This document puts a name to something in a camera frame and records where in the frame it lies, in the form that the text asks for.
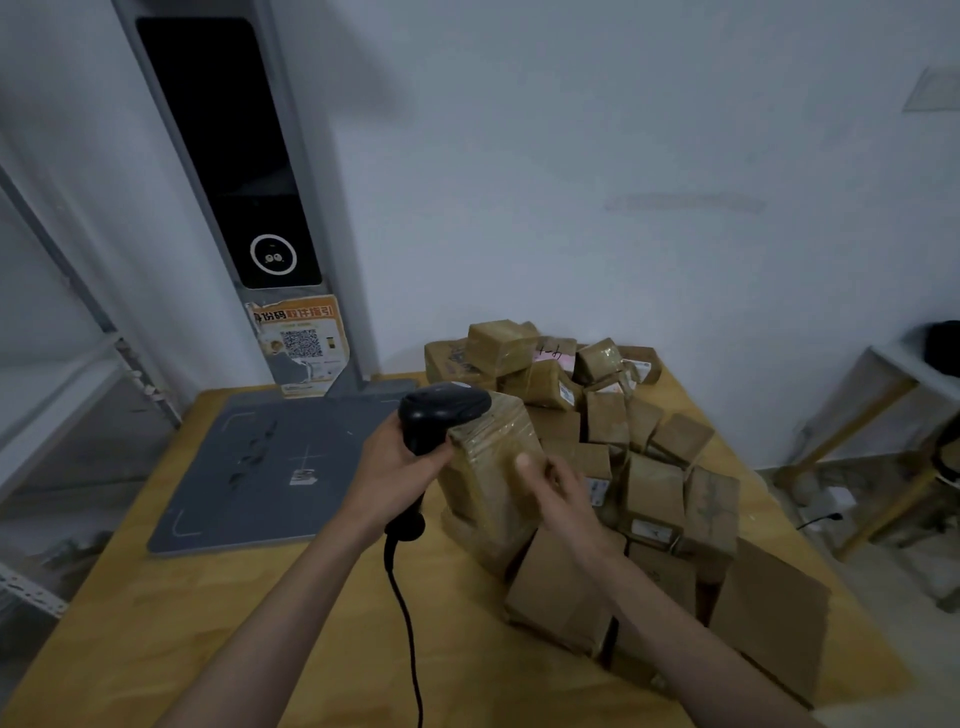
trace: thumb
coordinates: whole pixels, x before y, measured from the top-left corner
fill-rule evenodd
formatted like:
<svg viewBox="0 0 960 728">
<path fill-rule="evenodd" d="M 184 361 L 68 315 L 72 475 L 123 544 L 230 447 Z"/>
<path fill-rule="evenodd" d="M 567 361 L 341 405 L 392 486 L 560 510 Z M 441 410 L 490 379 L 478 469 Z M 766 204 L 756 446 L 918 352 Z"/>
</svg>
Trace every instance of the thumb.
<svg viewBox="0 0 960 728">
<path fill-rule="evenodd" d="M 400 470 L 400 475 L 404 481 L 417 483 L 426 488 L 452 458 L 453 446 L 446 442 L 427 454 L 421 455 L 409 465 L 405 465 Z"/>
<path fill-rule="evenodd" d="M 557 497 L 557 493 L 553 490 L 553 486 L 550 485 L 550 481 L 546 479 L 542 470 L 537 467 L 537 463 L 534 462 L 534 459 L 530 457 L 528 453 L 522 452 L 516 457 L 514 462 L 516 464 L 516 471 L 520 473 L 523 482 L 527 484 L 527 487 L 530 488 L 541 504 L 543 504 L 545 500 Z"/>
</svg>

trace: gray mat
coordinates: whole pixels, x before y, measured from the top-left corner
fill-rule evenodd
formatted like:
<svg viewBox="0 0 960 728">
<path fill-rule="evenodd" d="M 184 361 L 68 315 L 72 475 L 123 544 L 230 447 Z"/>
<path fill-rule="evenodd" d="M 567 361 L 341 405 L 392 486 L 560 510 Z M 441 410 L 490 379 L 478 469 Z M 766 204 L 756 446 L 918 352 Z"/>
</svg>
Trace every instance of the gray mat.
<svg viewBox="0 0 960 728">
<path fill-rule="evenodd" d="M 364 439 L 415 386 L 391 380 L 302 400 L 276 390 L 234 395 L 147 548 L 181 554 L 313 536 L 340 507 Z"/>
</svg>

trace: white shelf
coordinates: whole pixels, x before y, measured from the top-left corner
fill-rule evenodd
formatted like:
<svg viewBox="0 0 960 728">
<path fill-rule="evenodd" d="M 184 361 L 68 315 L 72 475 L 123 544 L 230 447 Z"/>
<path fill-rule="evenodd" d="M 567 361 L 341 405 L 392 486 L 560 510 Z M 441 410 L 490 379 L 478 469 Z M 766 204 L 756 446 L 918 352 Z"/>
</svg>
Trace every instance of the white shelf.
<svg viewBox="0 0 960 728">
<path fill-rule="evenodd" d="M 0 501 L 123 374 L 114 338 L 67 361 L 0 367 Z"/>
</svg>

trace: pile of cardboard boxes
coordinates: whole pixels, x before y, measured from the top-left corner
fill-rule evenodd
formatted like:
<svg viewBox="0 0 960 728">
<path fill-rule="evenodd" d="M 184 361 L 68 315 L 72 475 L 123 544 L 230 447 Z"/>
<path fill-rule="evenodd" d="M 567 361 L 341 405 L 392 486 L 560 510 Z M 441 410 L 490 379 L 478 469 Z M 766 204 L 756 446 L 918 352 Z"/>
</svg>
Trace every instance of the pile of cardboard boxes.
<svg viewBox="0 0 960 728">
<path fill-rule="evenodd" d="M 639 635 L 617 624 L 540 512 L 514 462 L 559 455 L 582 473 L 611 542 L 681 607 L 809 706 L 827 630 L 820 582 L 738 538 L 739 481 L 698 465 L 713 429 L 644 398 L 662 367 L 650 348 L 588 346 L 530 323 L 470 326 L 424 348 L 431 382 L 491 391 L 491 410 L 449 430 L 438 478 L 444 532 L 510 584 L 506 619 L 598 659 L 647 689 L 669 688 Z"/>
</svg>

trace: white ring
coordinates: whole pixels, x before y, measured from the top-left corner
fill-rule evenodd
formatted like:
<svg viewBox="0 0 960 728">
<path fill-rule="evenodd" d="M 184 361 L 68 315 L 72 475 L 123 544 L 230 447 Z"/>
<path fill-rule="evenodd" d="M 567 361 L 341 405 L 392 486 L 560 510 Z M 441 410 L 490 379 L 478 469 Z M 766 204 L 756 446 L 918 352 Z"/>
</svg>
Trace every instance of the white ring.
<svg viewBox="0 0 960 728">
<path fill-rule="evenodd" d="M 272 271 L 267 266 L 265 266 L 263 263 L 261 263 L 259 260 L 256 259 L 256 244 L 259 243 L 261 240 L 267 240 L 267 239 L 279 240 L 281 243 L 287 246 L 287 250 L 290 251 L 290 255 L 294 257 L 290 265 L 284 270 Z M 257 235 L 253 239 L 253 242 L 250 244 L 250 257 L 253 258 L 253 263 L 254 265 L 256 265 L 257 268 L 259 268 L 264 273 L 269 273 L 271 276 L 286 276 L 288 273 L 290 273 L 290 271 L 292 271 L 294 268 L 297 267 L 297 251 L 295 251 L 294 247 L 279 235 L 271 235 L 269 233 L 265 235 Z"/>
</svg>

